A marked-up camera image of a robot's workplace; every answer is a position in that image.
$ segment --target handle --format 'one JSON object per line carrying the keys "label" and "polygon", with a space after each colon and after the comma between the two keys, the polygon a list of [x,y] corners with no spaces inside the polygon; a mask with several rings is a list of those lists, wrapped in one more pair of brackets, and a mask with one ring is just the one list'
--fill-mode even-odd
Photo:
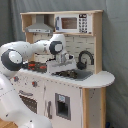
{"label": "handle", "polygon": [[52,115],[50,115],[50,107],[51,107],[51,101],[48,102],[47,112],[48,112],[48,118],[52,119]]}
{"label": "handle", "polygon": [[59,17],[56,17],[56,22],[55,22],[56,30],[59,30],[59,27],[57,26],[57,21],[59,21]]}
{"label": "handle", "polygon": [[22,95],[25,95],[25,96],[33,96],[32,93],[26,93],[26,92],[24,92],[22,90],[20,90],[19,93],[21,93]]}

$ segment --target oven window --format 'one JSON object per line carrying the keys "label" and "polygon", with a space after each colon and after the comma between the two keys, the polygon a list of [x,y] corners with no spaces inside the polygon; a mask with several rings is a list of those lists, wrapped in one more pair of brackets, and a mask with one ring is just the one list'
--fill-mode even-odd
{"label": "oven window", "polygon": [[37,102],[33,99],[24,97],[20,95],[20,98],[24,102],[24,104],[34,113],[37,113]]}
{"label": "oven window", "polygon": [[62,29],[77,29],[77,18],[61,18]]}

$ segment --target toy sink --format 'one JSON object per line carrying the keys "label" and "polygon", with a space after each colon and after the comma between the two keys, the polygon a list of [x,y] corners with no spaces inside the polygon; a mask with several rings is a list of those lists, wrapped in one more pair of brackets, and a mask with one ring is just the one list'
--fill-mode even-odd
{"label": "toy sink", "polygon": [[66,72],[59,72],[59,73],[55,73],[52,74],[53,76],[56,77],[62,77],[62,78],[66,78],[66,79],[71,79],[71,80],[76,80],[76,81],[83,81],[85,79],[87,79],[88,77],[90,77],[91,75],[93,75],[93,73],[91,71],[82,71],[79,69],[75,69],[75,70],[71,70],[71,71],[67,71],[70,72],[70,74],[75,73],[73,76],[68,75],[68,73]]}

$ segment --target microwave window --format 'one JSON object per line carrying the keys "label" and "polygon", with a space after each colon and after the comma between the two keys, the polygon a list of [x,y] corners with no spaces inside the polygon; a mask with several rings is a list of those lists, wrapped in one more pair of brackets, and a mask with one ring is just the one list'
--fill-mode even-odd
{"label": "microwave window", "polygon": [[61,18],[62,29],[77,29],[77,18]]}

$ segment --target knob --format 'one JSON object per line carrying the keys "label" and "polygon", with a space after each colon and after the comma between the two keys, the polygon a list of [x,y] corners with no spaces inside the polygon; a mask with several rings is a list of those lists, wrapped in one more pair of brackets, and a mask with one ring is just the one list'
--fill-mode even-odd
{"label": "knob", "polygon": [[33,85],[33,87],[37,87],[37,82],[36,81],[33,81],[32,82],[32,85]]}
{"label": "knob", "polygon": [[14,77],[14,81],[17,82],[19,80],[18,76]]}

